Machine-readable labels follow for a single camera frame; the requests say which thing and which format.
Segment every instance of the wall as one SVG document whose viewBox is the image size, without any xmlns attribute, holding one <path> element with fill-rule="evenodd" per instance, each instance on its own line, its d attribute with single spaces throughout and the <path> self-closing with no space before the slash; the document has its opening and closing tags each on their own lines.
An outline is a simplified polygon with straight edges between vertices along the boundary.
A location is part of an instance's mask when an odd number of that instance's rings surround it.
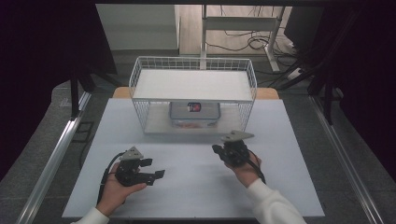
<svg viewBox="0 0 396 224">
<path fill-rule="evenodd" d="M 178 6 L 97 4 L 114 49 L 178 49 Z"/>
</svg>

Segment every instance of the wire mesh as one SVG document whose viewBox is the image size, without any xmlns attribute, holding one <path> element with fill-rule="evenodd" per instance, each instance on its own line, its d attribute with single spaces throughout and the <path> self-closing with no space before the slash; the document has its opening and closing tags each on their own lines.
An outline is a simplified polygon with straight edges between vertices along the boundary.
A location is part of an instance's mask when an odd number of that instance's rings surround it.
<svg viewBox="0 0 396 224">
<path fill-rule="evenodd" d="M 234 104 L 240 114 L 240 131 L 244 131 L 248 124 L 251 108 L 256 98 L 257 82 L 254 74 L 253 65 L 249 59 L 225 59 L 225 58 L 189 58 L 189 57 L 145 57 L 141 56 L 136 59 L 134 70 L 131 74 L 129 88 L 131 98 L 134 103 L 140 124 L 145 130 L 148 122 L 148 113 L 150 105 L 156 102 L 134 99 L 134 89 L 137 86 L 141 71 L 143 69 L 159 69 L 159 70 L 219 70 L 219 71 L 245 71 L 247 73 L 247 81 L 250 87 L 251 102 L 248 104 Z"/>
</svg>

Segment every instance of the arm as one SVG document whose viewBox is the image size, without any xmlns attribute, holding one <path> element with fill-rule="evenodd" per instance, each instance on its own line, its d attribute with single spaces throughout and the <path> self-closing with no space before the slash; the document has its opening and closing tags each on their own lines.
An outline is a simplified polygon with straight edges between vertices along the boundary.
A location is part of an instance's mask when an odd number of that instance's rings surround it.
<svg viewBox="0 0 396 224">
<path fill-rule="evenodd" d="M 250 152 L 250 160 L 259 165 L 262 161 Z M 253 214 L 261 224 L 305 223 L 297 209 L 277 190 L 268 188 L 257 176 L 255 170 L 245 164 L 228 168 L 235 172 L 238 180 L 247 188 L 247 196 L 253 202 Z"/>
<path fill-rule="evenodd" d="M 146 184 L 137 184 L 131 187 L 124 187 L 119 183 L 115 177 L 118 163 L 114 164 L 111 172 L 108 174 L 105 189 L 103 191 L 102 199 L 95 208 L 83 217 L 76 224 L 106 224 L 109 221 L 109 216 L 120 207 L 125 199 L 132 193 L 144 189 Z"/>
</svg>

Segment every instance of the metal frame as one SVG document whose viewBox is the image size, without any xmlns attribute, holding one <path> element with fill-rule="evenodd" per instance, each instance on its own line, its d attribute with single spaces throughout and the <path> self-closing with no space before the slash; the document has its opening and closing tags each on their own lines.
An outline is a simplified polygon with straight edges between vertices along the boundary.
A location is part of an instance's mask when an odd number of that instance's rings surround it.
<svg viewBox="0 0 396 224">
<path fill-rule="evenodd" d="M 264 48 L 265 53 L 273 72 L 280 72 L 273 51 L 284 12 L 285 7 L 282 7 L 275 18 L 207 17 L 206 5 L 202 5 L 201 58 L 206 58 L 206 31 L 208 30 L 267 31 L 271 32 L 271 35 L 268 45 Z"/>
<path fill-rule="evenodd" d="M 358 174 L 358 171 L 355 169 L 351 159 L 347 155 L 347 150 L 344 148 L 341 140 L 339 139 L 337 132 L 335 131 L 332 125 L 326 121 L 325 116 L 321 113 L 322 106 L 319 101 L 318 97 L 310 96 L 309 99 L 311 100 L 312 105 L 317 112 L 318 118 L 320 123 L 322 124 L 325 133 L 329 137 L 329 140 L 332 143 L 332 147 L 334 148 L 335 154 L 338 157 L 343 169 L 346 173 L 346 176 L 350 182 L 350 185 L 355 190 L 356 195 L 361 203 L 361 206 L 366 213 L 370 223 L 372 224 L 379 224 L 384 223 L 382 217 L 378 213 L 378 209 L 375 205 L 373 198 L 370 195 L 369 190 L 364 185 L 361 177 Z"/>
<path fill-rule="evenodd" d="M 82 115 L 84 113 L 85 107 L 89 102 L 91 95 L 84 92 L 79 100 L 79 113 L 74 119 L 67 122 L 64 132 L 62 133 L 55 149 L 47 162 L 41 176 L 35 183 L 35 188 L 29 196 L 25 206 L 23 207 L 20 216 L 16 223 L 32 223 L 35 219 L 35 215 L 40 208 L 41 203 L 47 194 L 50 184 L 58 171 L 59 165 L 61 164 L 64 154 L 69 147 L 70 142 L 73 139 L 73 135 L 81 122 Z"/>
</svg>

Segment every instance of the black curtain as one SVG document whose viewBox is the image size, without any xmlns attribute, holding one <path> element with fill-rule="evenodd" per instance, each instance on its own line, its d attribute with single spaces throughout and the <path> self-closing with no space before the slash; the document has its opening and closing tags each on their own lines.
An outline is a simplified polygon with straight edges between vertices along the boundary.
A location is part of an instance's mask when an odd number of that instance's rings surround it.
<svg viewBox="0 0 396 224">
<path fill-rule="evenodd" d="M 116 74 L 94 3 L 13 0 L 0 3 L 0 176 L 21 154 L 54 87 L 87 67 Z"/>
<path fill-rule="evenodd" d="M 335 83 L 346 116 L 396 180 L 396 2 L 369 1 L 340 48 Z"/>
</svg>

